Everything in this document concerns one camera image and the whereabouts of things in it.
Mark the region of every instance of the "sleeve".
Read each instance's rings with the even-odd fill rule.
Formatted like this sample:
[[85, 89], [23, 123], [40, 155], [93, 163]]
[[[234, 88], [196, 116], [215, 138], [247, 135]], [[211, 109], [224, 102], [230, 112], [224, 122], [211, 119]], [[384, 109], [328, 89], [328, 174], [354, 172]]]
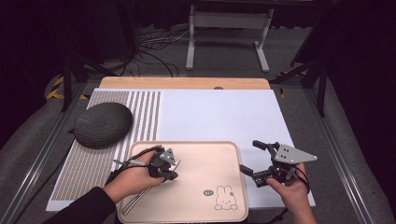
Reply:
[[115, 210], [116, 205], [107, 194], [95, 187], [44, 223], [103, 223]]

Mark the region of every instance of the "pink tray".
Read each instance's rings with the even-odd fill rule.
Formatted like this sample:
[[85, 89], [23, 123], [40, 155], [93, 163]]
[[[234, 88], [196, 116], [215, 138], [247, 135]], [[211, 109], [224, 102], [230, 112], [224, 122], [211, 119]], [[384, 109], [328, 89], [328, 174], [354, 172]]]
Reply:
[[156, 145], [173, 149], [180, 165], [178, 178], [151, 189], [127, 216], [119, 204], [123, 223], [235, 222], [248, 216], [239, 150], [232, 142], [136, 142], [130, 155]]

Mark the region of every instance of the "rabbit illustration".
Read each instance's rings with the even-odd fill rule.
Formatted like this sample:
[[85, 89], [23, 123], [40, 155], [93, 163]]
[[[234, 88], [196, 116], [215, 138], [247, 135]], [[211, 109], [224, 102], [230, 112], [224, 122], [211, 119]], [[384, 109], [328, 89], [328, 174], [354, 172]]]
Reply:
[[218, 197], [216, 198], [216, 210], [237, 209], [236, 199], [230, 186], [218, 186]]

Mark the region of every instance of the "white metal frame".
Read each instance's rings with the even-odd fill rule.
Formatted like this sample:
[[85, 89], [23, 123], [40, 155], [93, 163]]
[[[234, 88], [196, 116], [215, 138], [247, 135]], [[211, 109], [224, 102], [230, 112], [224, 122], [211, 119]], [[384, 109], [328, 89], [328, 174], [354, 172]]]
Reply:
[[214, 13], [214, 12], [198, 12], [195, 7], [190, 8], [190, 40], [189, 50], [187, 52], [186, 69], [192, 70], [194, 64], [195, 52], [195, 27], [221, 27], [221, 28], [243, 28], [243, 29], [261, 29], [262, 36], [260, 40], [255, 41], [255, 49], [259, 57], [262, 71], [267, 73], [270, 71], [268, 62], [265, 59], [262, 47], [265, 37], [267, 37], [268, 29], [273, 17], [274, 10], [268, 10], [267, 14], [246, 14], [246, 13]]

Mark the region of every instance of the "human hand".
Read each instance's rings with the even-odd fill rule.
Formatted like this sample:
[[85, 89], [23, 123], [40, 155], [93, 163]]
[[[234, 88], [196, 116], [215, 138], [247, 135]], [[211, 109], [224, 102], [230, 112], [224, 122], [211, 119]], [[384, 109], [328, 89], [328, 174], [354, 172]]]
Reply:
[[[303, 163], [296, 165], [305, 174]], [[307, 181], [299, 170], [297, 175]], [[281, 197], [285, 206], [293, 213], [293, 223], [317, 223], [309, 205], [306, 185], [299, 179], [292, 179], [282, 185], [273, 178], [268, 178], [266, 183]]]
[[[149, 164], [154, 153], [155, 151], [150, 151], [138, 157], [137, 160]], [[145, 189], [159, 186], [162, 182], [163, 177], [151, 177], [147, 167], [134, 167], [122, 171], [113, 181], [104, 186], [103, 190], [114, 203], [118, 203], [129, 195], [137, 194]]]

